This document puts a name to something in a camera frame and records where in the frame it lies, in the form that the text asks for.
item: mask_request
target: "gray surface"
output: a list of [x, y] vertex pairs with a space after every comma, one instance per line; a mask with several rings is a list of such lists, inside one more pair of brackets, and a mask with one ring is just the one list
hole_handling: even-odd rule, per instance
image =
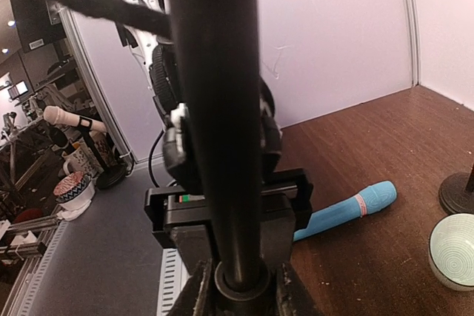
[[143, 210], [149, 187], [143, 169], [97, 193], [65, 231], [31, 315], [156, 315], [162, 250]]

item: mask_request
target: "base of stand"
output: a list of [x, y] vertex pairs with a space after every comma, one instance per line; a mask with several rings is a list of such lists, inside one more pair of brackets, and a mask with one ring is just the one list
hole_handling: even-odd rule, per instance
[[469, 173], [456, 173], [441, 183], [439, 203], [448, 214], [474, 214], [474, 192], [466, 191], [469, 176]]
[[97, 178], [96, 186], [100, 190], [109, 189], [117, 185], [127, 176], [127, 168], [121, 164], [109, 168]]

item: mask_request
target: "blue microphone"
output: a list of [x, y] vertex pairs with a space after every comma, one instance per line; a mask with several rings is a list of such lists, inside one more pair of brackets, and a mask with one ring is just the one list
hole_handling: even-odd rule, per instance
[[391, 181], [382, 181], [368, 186], [360, 193], [311, 215], [306, 229], [296, 231], [293, 241], [313, 236], [332, 229], [355, 218], [379, 212], [389, 206], [397, 198], [397, 191]]

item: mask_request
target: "pink band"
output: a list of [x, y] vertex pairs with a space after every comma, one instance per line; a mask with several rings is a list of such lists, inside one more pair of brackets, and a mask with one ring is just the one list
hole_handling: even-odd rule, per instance
[[357, 194], [355, 196], [355, 199], [357, 200], [358, 205], [361, 207], [361, 213], [362, 213], [361, 217], [367, 215], [367, 205], [365, 204], [364, 199], [361, 197], [360, 194]]

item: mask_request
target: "pink microphone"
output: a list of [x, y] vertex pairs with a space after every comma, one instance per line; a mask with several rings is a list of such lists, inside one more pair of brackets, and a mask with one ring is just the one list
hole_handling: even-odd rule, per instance
[[90, 127], [92, 131], [107, 133], [107, 128], [103, 122], [72, 114], [71, 112], [64, 111], [60, 107], [46, 107], [46, 109], [44, 109], [43, 118], [52, 125], [68, 125], [78, 128], [84, 126], [81, 125], [82, 122], [92, 121], [92, 126]]

